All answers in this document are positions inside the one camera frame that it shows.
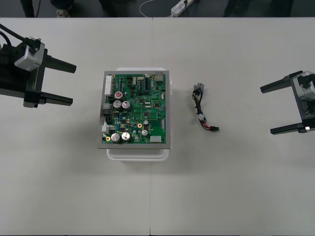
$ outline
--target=electrolytic capacitor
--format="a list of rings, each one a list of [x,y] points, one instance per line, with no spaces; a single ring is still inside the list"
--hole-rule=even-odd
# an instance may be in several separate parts
[[[142,130],[141,131],[141,135],[143,136],[143,137],[147,137],[148,136],[148,131],[147,130]]]
[[[116,110],[120,110],[122,108],[122,102],[121,101],[114,101],[113,103],[113,107],[116,109]]]
[[[129,142],[131,139],[131,135],[128,132],[122,134],[122,139],[124,142]]]
[[[119,101],[122,101],[124,99],[124,95],[120,91],[117,91],[114,96],[115,96],[115,99],[117,99]]]
[[[131,104],[128,101],[123,102],[122,106],[125,111],[129,111],[131,108]]]
[[[120,142],[120,135],[118,133],[114,133],[112,134],[112,137],[111,137],[113,143],[119,143]]]

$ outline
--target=floor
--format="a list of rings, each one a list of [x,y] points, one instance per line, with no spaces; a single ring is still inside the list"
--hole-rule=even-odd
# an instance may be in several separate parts
[[[146,0],[113,0],[119,17],[143,17],[139,6]],[[155,0],[142,7],[142,12],[148,17],[166,17],[170,9],[179,0]],[[190,17],[222,17],[228,0],[196,0],[189,7]],[[34,10],[37,11],[39,0],[33,0]],[[252,0],[243,17],[270,17],[270,0]],[[314,17],[314,0],[295,0],[291,17]],[[38,17],[55,17],[56,9],[48,0],[42,0]],[[72,17],[107,17],[98,0],[75,0]],[[0,0],[0,17],[24,17],[20,0]]]

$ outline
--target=white table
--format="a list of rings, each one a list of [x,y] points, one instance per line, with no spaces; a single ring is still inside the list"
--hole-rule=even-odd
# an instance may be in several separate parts
[[[148,235],[149,166],[110,161],[96,141],[104,71],[151,66],[152,20],[0,23],[77,65],[44,78],[43,91],[73,98],[71,107],[0,97],[0,235]]]
[[[0,234],[314,235],[315,132],[292,91],[259,87],[314,70],[315,19],[1,19],[53,57],[43,91],[71,107],[0,98]],[[110,161],[96,148],[104,70],[159,66],[173,80],[164,163]],[[191,92],[220,133],[203,130]]]
[[[315,132],[273,136],[300,122],[292,89],[260,87],[315,70],[315,19],[155,19],[153,65],[173,80],[174,145],[151,169],[153,235],[314,235]],[[192,86],[210,125],[194,113]]]

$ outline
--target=black connector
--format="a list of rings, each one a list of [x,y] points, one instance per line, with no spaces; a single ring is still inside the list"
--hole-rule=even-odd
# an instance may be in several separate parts
[[[210,126],[210,131],[219,131],[219,127]]]

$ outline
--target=black wire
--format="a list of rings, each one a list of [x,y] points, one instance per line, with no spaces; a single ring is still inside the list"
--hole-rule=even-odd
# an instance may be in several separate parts
[[[39,3],[38,3],[37,13],[35,16],[36,18],[38,17],[38,14],[39,14],[40,4],[41,4],[41,0],[39,0]]]
[[[0,31],[0,35],[5,39],[7,45],[12,46],[10,39],[8,38],[8,36],[6,36],[5,33],[3,33],[2,31]]]
[[[188,10],[187,10],[187,3],[188,3],[188,1],[185,0],[184,3],[185,3],[185,12],[186,12],[187,16],[189,17],[189,13],[188,13]]]
[[[21,41],[25,41],[26,39],[22,36],[18,35],[17,33],[13,32],[12,30],[8,29],[4,25],[0,24],[0,29],[7,32],[8,34],[12,35],[13,37],[16,37],[17,39],[20,39]]]

